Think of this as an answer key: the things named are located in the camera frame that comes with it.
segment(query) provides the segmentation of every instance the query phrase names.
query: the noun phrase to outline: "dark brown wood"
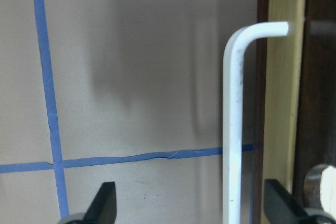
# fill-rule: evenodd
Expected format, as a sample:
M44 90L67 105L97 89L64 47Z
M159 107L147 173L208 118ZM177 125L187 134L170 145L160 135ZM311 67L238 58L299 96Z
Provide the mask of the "dark brown wood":
M258 0L258 22L268 0ZM260 223L266 40L257 43L253 223ZM314 165L336 165L336 0L307 0L293 195L303 204L303 180Z

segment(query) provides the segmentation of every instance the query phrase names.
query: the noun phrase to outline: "white handle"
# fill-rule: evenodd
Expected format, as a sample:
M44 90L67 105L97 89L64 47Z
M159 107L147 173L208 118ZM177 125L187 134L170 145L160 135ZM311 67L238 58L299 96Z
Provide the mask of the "white handle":
M223 60L223 224L240 223L244 53L255 39L288 34L288 22L241 28L229 39Z

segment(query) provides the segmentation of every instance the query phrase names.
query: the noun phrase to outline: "dark wooden panel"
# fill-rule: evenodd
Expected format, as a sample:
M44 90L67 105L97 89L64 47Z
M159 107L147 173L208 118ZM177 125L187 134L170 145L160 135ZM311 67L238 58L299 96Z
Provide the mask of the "dark wooden panel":
M258 22L268 0L258 0ZM257 43L257 111L253 223L260 223L266 40ZM303 179L320 163L336 164L336 0L307 0L293 195L303 204Z

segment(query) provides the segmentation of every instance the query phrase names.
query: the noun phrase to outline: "blue tape line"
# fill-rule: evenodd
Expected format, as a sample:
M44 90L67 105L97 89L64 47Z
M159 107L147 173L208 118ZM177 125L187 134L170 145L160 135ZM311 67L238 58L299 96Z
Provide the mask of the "blue tape line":
M35 21L37 28L40 58L42 65L43 86L47 106L48 124L50 128L51 152L54 161L55 180L58 196L58 205L61 218L69 215L67 191L63 169L62 151L59 138L56 99L54 92L53 71L49 51L49 39L44 0L34 0Z
M35 170L51 170L54 166L47 162L0 165L0 173L32 172Z
M253 144L244 144L243 152L248 152L253 150ZM182 150L175 152L155 152L155 153L145 153L136 156L128 157L88 157L79 159L69 159L64 160L64 168L75 168L75 167L85 167L85 166L95 166L95 165L107 165L107 164L117 164L117 163L128 163L150 160L155 158L166 158L166 159L181 159L181 158L191 158L191 157L204 157L220 155L223 153L221 147L217 148L207 148L201 150Z

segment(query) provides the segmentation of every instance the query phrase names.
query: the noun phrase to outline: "light wooden board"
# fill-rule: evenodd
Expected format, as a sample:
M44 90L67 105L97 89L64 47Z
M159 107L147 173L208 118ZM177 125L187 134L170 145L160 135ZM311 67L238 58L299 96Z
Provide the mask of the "light wooden board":
M289 35L267 41L263 181L292 190L305 0L269 0L269 21L288 21ZM268 223L263 211L261 223Z

